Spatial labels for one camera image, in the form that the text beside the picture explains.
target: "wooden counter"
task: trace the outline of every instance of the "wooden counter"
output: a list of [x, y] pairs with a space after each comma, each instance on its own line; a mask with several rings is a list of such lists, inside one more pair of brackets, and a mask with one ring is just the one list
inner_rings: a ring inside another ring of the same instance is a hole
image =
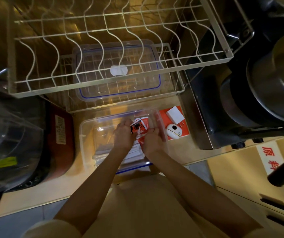
[[[73, 194], [73, 192], [84, 182], [84, 180], [94, 171], [92, 166], [84, 170], [79, 144], [79, 125], [82, 121], [94, 117], [101, 117], [111, 114], [122, 113], [126, 111], [139, 110], [143, 108], [154, 108], [157, 110], [170, 108], [180, 105], [178, 96], [167, 97], [163, 99], [145, 101], [130, 105], [115, 105], [102, 109], [88, 110], [75, 113], [74, 129], [76, 142], [76, 159], [72, 167], [61, 177], [41, 183], [35, 187], [19, 190], [11, 193], [5, 193], [0, 202], [0, 216], [9, 215], [15, 212], [34, 208], [44, 204], [63, 200]], [[182, 165], [192, 164], [201, 160], [216, 156], [225, 152], [233, 151], [231, 147], [223, 147], [215, 150], [200, 150], [192, 137], [185, 136], [178, 140], [168, 142], [170, 155], [173, 159]], [[156, 167], [148, 166], [137, 170], [129, 171], [117, 175], [114, 182], [120, 183], [128, 179], [158, 173]]]

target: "wooden cabinet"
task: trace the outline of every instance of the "wooden cabinet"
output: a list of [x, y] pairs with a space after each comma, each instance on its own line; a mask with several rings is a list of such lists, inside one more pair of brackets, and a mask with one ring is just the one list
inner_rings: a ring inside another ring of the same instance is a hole
[[267, 208], [263, 205], [257, 204], [244, 197], [231, 193], [227, 190], [217, 188], [221, 193], [230, 198], [240, 208], [242, 208], [248, 215], [254, 218], [265, 229], [272, 232], [279, 232], [284, 235], [284, 215], [276, 212], [273, 209]]
[[[284, 139], [276, 142], [284, 158]], [[284, 186], [268, 182], [256, 147], [213, 157], [208, 164], [217, 187], [284, 214]]]

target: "gray floor tile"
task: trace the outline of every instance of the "gray floor tile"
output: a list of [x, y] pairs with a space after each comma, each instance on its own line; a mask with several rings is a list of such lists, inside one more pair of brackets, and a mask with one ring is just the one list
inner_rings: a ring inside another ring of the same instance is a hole
[[28, 228], [42, 220], [42, 207], [3, 216], [0, 218], [0, 237], [19, 238]]
[[206, 181], [208, 184], [214, 186], [214, 181], [211, 176], [208, 163], [206, 160], [195, 163], [195, 164], [190, 164], [189, 165], [190, 170], [199, 176], [202, 180]]
[[57, 214], [57, 212], [61, 209], [61, 207], [65, 204], [65, 200], [57, 201], [48, 205], [43, 205], [44, 210], [44, 219], [45, 220], [51, 220], [54, 218], [54, 216]]

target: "red chinese character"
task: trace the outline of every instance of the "red chinese character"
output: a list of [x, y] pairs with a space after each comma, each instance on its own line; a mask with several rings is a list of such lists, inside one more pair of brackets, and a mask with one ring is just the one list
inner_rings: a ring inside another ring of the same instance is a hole
[[271, 169], [274, 169], [274, 170], [276, 170], [277, 169], [277, 167], [279, 167], [279, 163], [278, 162], [276, 162], [276, 161], [269, 161], [269, 164], [271, 164]]
[[265, 153], [266, 156], [275, 156], [272, 148], [266, 148], [266, 147], [262, 148], [263, 148], [263, 153]]

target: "white round device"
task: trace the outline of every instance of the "white round device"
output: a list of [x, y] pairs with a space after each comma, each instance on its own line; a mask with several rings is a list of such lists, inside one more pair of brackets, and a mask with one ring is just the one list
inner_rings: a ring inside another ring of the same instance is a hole
[[175, 124], [169, 124], [166, 127], [166, 133], [172, 139], [179, 139], [182, 136], [182, 129]]

